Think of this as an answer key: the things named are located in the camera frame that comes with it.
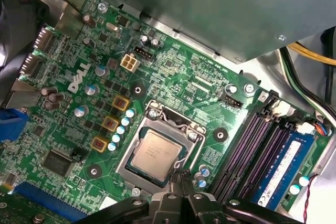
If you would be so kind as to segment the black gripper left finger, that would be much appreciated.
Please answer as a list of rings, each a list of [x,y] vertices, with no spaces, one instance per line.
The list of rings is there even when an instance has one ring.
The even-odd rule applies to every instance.
[[[180,223],[184,200],[183,179],[186,172],[173,173],[170,190],[154,199],[129,197],[98,212],[98,223]]]

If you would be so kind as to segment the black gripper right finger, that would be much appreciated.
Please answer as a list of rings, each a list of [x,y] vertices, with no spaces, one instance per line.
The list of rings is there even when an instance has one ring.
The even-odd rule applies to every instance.
[[[299,223],[252,202],[231,198],[223,205],[211,194],[194,190],[189,169],[181,171],[184,223]]]

